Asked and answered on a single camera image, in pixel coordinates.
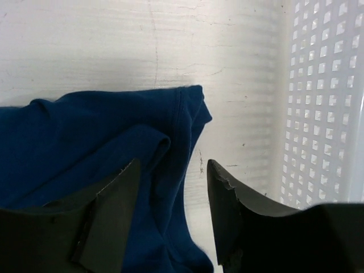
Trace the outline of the blue printed t shirt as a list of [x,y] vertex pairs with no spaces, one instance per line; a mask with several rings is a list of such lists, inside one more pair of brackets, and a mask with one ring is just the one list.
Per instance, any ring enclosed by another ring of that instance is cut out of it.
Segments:
[[211,115],[199,85],[84,91],[1,108],[1,207],[40,206],[141,164],[124,272],[213,272],[191,239],[184,181]]

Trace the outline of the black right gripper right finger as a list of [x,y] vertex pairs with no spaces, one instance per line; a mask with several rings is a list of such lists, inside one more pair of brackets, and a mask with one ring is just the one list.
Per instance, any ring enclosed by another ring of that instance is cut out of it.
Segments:
[[224,272],[362,272],[363,205],[304,210],[276,202],[207,163],[217,262]]

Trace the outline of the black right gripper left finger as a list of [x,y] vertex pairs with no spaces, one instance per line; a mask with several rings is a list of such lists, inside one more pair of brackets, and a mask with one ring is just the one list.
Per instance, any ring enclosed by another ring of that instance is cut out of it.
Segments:
[[41,207],[1,210],[2,272],[120,272],[140,162]]

